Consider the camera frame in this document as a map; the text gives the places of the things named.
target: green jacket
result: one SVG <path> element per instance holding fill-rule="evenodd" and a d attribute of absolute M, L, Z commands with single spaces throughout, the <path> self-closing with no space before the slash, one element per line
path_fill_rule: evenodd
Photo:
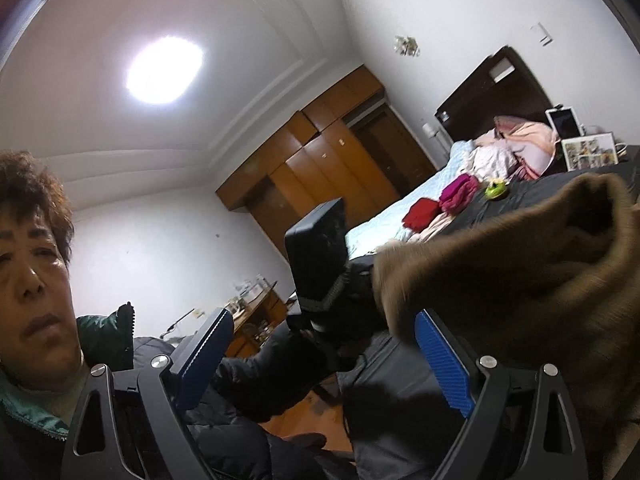
<path fill-rule="evenodd" d="M 89 367 L 106 364 L 112 371 L 133 368 L 134 311 L 130 303 L 110 316 L 82 316 L 78 324 L 80 346 Z M 65 440 L 69 428 L 54 415 L 29 402 L 0 368 L 0 402 L 7 414 L 53 438 Z"/>

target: picture frame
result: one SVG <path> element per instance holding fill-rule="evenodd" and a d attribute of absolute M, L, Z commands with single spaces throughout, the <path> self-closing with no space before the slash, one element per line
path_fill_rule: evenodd
<path fill-rule="evenodd" d="M 567 171 L 602 168 L 618 163 L 616 141 L 612 133 L 562 140 Z"/>

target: metal screw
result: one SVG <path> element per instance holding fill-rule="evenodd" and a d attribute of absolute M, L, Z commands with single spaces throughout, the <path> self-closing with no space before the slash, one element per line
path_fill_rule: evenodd
<path fill-rule="evenodd" d="M 164 354 L 157 355 L 156 357 L 151 359 L 151 365 L 153 368 L 164 368 L 165 366 L 167 366 L 168 362 L 169 358 Z"/>
<path fill-rule="evenodd" d="M 91 375 L 94 377 L 100 377 L 105 371 L 107 367 L 105 365 L 95 365 L 91 368 Z"/>
<path fill-rule="evenodd" d="M 480 358 L 480 364 L 485 368 L 495 368 L 498 365 L 498 361 L 495 360 L 495 357 L 491 357 L 490 355 L 483 355 Z"/>
<path fill-rule="evenodd" d="M 552 364 L 544 365 L 542 367 L 542 370 L 544 371 L 545 374 L 550 375 L 552 377 L 555 377 L 556 375 L 558 375 L 558 368 L 556 368 Z"/>

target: cabinet door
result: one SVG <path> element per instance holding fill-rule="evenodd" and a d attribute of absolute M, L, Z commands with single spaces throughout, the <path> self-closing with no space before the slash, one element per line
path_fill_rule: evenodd
<path fill-rule="evenodd" d="M 260 156 L 254 153 L 225 180 L 216 194 L 227 209 L 236 209 L 242 205 L 245 195 L 266 175 L 260 162 Z"/>
<path fill-rule="evenodd" d="M 324 173 L 338 195 L 344 198 L 348 227 L 356 227 L 375 216 L 378 211 L 376 204 L 334 152 L 324 135 L 312 140 L 304 150 Z"/>
<path fill-rule="evenodd" d="M 369 192 L 378 211 L 400 199 L 391 182 L 341 120 L 329 126 L 322 136 Z"/>
<path fill-rule="evenodd" d="M 273 305 L 271 305 L 267 310 L 267 317 L 269 321 L 274 325 L 279 325 L 287 318 L 287 307 L 280 301 L 276 301 Z"/>
<path fill-rule="evenodd" d="M 305 150 L 300 150 L 293 155 L 287 161 L 287 166 L 291 168 L 300 184 L 316 200 L 316 203 L 329 202 L 340 196 Z"/>
<path fill-rule="evenodd" d="M 296 112 L 293 117 L 283 126 L 293 135 L 300 144 L 306 144 L 311 140 L 318 130 L 302 112 Z"/>
<path fill-rule="evenodd" d="M 384 87 L 364 65 L 305 106 L 302 111 L 319 132 Z"/>
<path fill-rule="evenodd" d="M 281 165 L 276 171 L 271 173 L 271 180 L 282 193 L 284 198 L 292 205 L 296 213 L 301 217 L 306 216 L 319 202 L 309 195 L 305 187 L 300 184 L 296 175 L 286 164 Z"/>
<path fill-rule="evenodd" d="M 280 253 L 286 258 L 284 233 L 302 216 L 270 180 L 268 186 L 247 204 L 247 209 L 258 222 Z"/>
<path fill-rule="evenodd" d="M 342 81 L 358 97 L 359 102 L 365 101 L 384 88 L 376 76 L 364 65 L 359 66 Z"/>
<path fill-rule="evenodd" d="M 247 344 L 247 340 L 243 334 L 237 333 L 234 335 L 234 340 L 226 349 L 225 355 L 227 357 L 236 357 L 236 354 L 240 351 L 240 349 Z"/>
<path fill-rule="evenodd" d="M 255 153 L 260 156 L 260 163 L 265 174 L 271 174 L 301 147 L 300 141 L 283 126 L 269 137 Z"/>
<path fill-rule="evenodd" d="M 251 357 L 252 355 L 256 355 L 257 353 L 258 352 L 256 351 L 254 345 L 252 345 L 251 343 L 247 343 L 241 349 L 239 349 L 238 353 L 236 354 L 236 357 L 242 357 L 247 359 L 248 357 Z"/>

